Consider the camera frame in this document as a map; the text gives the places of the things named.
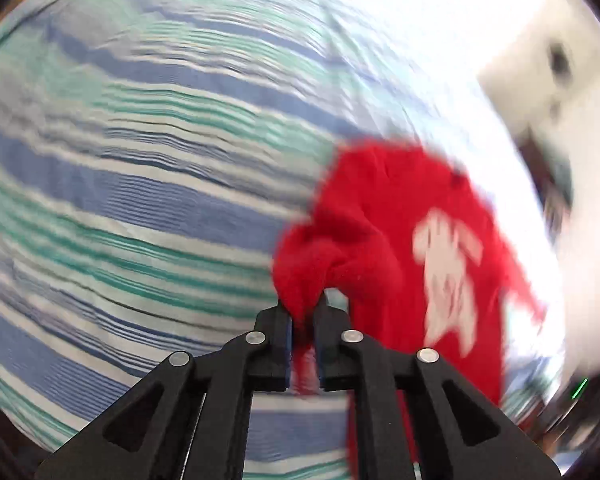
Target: red shirt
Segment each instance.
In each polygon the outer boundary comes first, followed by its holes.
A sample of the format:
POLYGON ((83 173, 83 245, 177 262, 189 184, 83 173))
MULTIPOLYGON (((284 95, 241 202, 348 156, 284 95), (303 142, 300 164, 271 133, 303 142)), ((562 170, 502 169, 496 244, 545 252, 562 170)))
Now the red shirt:
POLYGON ((503 291, 543 315, 467 177, 388 142, 340 154, 310 221, 280 243, 273 280, 296 326, 339 288, 354 328, 401 352, 435 348, 495 404, 503 291))

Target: striped bedsheet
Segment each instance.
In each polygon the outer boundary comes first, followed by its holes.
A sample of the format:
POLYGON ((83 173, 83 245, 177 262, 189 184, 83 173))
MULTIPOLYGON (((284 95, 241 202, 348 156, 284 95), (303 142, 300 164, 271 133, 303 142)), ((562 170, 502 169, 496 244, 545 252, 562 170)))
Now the striped bedsheet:
MULTIPOLYGON (((250 329, 276 303, 281 232, 334 149, 365 136, 420 142, 469 172, 550 306, 538 335, 507 303, 507 399, 550 391, 560 288, 529 177, 477 84, 424 51, 345 0, 25 0, 8 14, 10 419, 56 449, 171 351, 211 352, 250 329)), ((257 395, 244 476, 347 478, 345 432, 341 394, 257 395)))

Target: green light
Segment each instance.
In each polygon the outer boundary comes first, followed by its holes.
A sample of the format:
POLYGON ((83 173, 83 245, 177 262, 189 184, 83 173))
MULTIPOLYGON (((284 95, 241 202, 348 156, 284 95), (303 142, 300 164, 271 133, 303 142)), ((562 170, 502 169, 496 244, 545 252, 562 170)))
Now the green light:
POLYGON ((587 381, 589 381, 589 378, 584 378, 582 380, 582 382, 580 383, 580 386, 578 386, 578 389, 576 390, 576 392, 571 396, 571 399, 575 399, 578 394, 582 391, 582 389, 584 388, 584 385, 587 384, 587 381))

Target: silver rivet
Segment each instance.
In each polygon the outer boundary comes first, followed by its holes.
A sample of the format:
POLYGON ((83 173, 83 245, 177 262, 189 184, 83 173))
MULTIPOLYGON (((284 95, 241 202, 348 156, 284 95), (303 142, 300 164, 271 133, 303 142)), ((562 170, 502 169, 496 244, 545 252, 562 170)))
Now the silver rivet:
POLYGON ((174 352, 169 356, 169 362, 173 366, 184 366, 189 362, 189 354, 186 352, 174 352))
POLYGON ((435 363, 440 358, 440 354, 433 348, 423 348, 416 355, 423 363, 435 363))
POLYGON ((262 332, 249 332, 245 339, 247 343, 250 345, 259 345, 260 343, 264 343, 264 340, 267 338, 262 332))
POLYGON ((345 330, 342 334, 340 334, 340 338, 345 343, 359 343, 362 341, 362 332, 359 330, 345 330))

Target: white print on shirt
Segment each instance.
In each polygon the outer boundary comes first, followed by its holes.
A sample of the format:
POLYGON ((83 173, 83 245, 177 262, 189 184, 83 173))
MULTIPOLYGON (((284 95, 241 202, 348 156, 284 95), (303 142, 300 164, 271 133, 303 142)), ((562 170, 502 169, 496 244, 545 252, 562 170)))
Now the white print on shirt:
POLYGON ((424 263, 428 302, 424 345, 432 346, 456 330, 462 357, 474 347, 477 323, 474 284, 466 275, 465 256, 480 265, 480 240, 463 222, 430 209, 413 230, 413 257, 424 263))

